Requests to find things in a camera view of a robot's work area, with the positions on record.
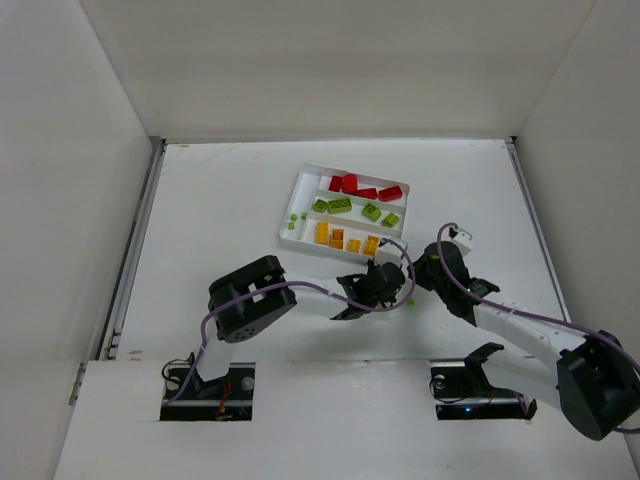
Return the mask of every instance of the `white tray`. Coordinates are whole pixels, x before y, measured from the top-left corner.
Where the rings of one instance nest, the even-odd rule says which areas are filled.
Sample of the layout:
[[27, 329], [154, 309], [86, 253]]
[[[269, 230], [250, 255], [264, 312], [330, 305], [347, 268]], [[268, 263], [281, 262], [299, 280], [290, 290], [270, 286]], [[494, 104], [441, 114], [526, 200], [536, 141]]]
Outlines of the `white tray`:
[[[347, 195], [342, 192], [329, 191], [329, 183], [334, 175], [343, 177], [347, 173], [353, 173], [358, 177], [358, 189], [375, 187], [384, 189], [400, 186], [403, 192], [402, 198], [391, 202], [381, 202], [379, 200], [369, 200], [367, 198]], [[333, 200], [336, 198], [348, 197], [351, 199], [353, 208], [350, 212], [331, 215], [327, 212], [318, 213], [311, 207], [316, 199]], [[321, 165], [307, 164], [300, 170], [298, 180], [293, 188], [293, 195], [287, 207], [287, 212], [280, 228], [280, 238], [286, 245], [299, 248], [301, 250], [313, 251], [323, 255], [357, 260], [366, 263], [371, 257], [362, 254], [362, 247], [366, 243], [368, 235], [377, 237], [402, 238], [407, 212], [407, 201], [409, 197], [409, 185], [392, 180], [361, 175], [358, 172], [347, 172], [335, 168], [323, 167]], [[377, 222], [369, 220], [362, 215], [362, 209], [368, 203], [372, 203], [380, 210], [382, 215]], [[302, 213], [307, 213], [306, 220], [302, 220]], [[394, 228], [383, 227], [380, 222], [388, 213], [393, 212], [400, 217]], [[289, 230], [288, 224], [291, 221], [291, 214], [295, 213], [298, 219], [294, 222], [295, 229]], [[329, 222], [329, 230], [333, 228], [344, 228], [344, 250], [331, 248], [326, 245], [315, 243], [317, 222]], [[350, 239], [357, 238], [362, 241], [360, 253], [352, 253], [346, 250]]]

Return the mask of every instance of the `small green block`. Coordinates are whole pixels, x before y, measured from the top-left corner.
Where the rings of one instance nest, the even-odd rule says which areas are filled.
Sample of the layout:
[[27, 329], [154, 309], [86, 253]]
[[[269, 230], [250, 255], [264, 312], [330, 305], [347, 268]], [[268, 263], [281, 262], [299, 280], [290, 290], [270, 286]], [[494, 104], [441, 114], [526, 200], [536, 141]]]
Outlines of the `small green block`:
[[327, 202], [319, 198], [316, 200], [316, 203], [313, 204], [313, 209], [316, 212], [322, 213], [327, 209], [328, 206], [329, 204]]
[[338, 198], [329, 200], [329, 213], [344, 213], [351, 211], [351, 199]]
[[380, 218], [380, 215], [382, 215], [382, 210], [375, 205], [367, 203], [367, 205], [362, 209], [362, 214], [369, 220], [376, 222]]
[[382, 220], [382, 226], [383, 227], [388, 227], [388, 228], [393, 228], [396, 226], [396, 224], [400, 221], [400, 217], [397, 216], [395, 213], [390, 213], [389, 215], [387, 215], [386, 217], [384, 217], [384, 220]]

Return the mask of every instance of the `robotic arm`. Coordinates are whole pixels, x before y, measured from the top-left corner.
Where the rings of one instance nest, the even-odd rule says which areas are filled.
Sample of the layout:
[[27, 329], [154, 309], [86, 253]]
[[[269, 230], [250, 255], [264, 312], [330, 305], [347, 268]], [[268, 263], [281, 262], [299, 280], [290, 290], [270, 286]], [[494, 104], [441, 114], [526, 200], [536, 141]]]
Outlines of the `robotic arm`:
[[[460, 232], [451, 230], [451, 241], [442, 242], [444, 261], [469, 292], [495, 299], [500, 290], [496, 285], [470, 277], [461, 252], [470, 250], [465, 241], [470, 236]], [[345, 308], [344, 301], [337, 297], [371, 308], [395, 304], [406, 278], [401, 258], [393, 255], [392, 250], [381, 246], [375, 261], [369, 261], [365, 274], [324, 280], [301, 277], [285, 273], [277, 257], [266, 256], [214, 282], [209, 287], [210, 311], [249, 292], [266, 291], [238, 302], [216, 315], [215, 322], [209, 322], [210, 331], [204, 334], [211, 340], [195, 366], [196, 390], [219, 383], [227, 374], [234, 344], [254, 337], [293, 307], [332, 320], [352, 320], [368, 311], [350, 304]], [[410, 276], [412, 271], [415, 279], [411, 280], [435, 291], [454, 316], [501, 336], [539, 360], [507, 359], [499, 353], [504, 346], [487, 344], [466, 359], [474, 362], [474, 368], [487, 384], [550, 404], [561, 410], [578, 431], [594, 440], [604, 438], [640, 409], [640, 381], [632, 366], [598, 338], [512, 315], [516, 305], [502, 304], [510, 313], [470, 297], [442, 268], [436, 243], [427, 246], [413, 263]], [[275, 288], [282, 282], [312, 283], [320, 288], [295, 292], [288, 287]], [[600, 334], [619, 344], [612, 335]]]

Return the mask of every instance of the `green lego brick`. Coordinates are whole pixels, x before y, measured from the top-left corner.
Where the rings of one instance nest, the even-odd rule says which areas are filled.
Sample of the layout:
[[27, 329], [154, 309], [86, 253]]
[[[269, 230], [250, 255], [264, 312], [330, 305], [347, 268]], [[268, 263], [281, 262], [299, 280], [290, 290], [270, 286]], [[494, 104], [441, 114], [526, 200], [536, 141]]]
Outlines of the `green lego brick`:
[[329, 213], [344, 213], [351, 211], [351, 200], [349, 198], [338, 198], [329, 200]]
[[328, 206], [329, 204], [327, 202], [319, 198], [316, 200], [316, 203], [313, 204], [313, 209], [316, 212], [322, 213], [327, 209]]
[[384, 217], [384, 220], [382, 220], [382, 226], [383, 227], [393, 228], [393, 227], [396, 226], [396, 224], [399, 221], [400, 221], [400, 217], [399, 216], [397, 216], [395, 213], [390, 213], [389, 215]]
[[362, 214], [372, 222], [377, 222], [380, 215], [382, 215], [382, 210], [375, 205], [367, 203], [367, 205], [362, 209]]

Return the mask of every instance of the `red block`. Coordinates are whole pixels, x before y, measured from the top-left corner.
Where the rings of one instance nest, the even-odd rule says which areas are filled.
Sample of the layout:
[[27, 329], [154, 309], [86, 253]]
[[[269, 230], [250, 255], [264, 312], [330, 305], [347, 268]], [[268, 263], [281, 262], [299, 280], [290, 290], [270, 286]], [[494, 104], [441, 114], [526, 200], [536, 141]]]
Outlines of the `red block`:
[[382, 200], [383, 202], [397, 200], [399, 198], [402, 198], [402, 189], [398, 185], [385, 188], [384, 190], [380, 190], [378, 192], [378, 197], [380, 197], [380, 200]]
[[342, 183], [342, 191], [352, 195], [356, 190], [358, 190], [358, 177], [353, 173], [347, 173], [344, 176], [344, 182]]
[[342, 187], [342, 177], [338, 175], [334, 175], [331, 179], [331, 183], [329, 184], [329, 191], [331, 192], [339, 192]]
[[356, 197], [368, 198], [369, 200], [375, 200], [378, 198], [378, 191], [375, 188], [363, 188], [362, 190], [356, 190], [351, 195]]

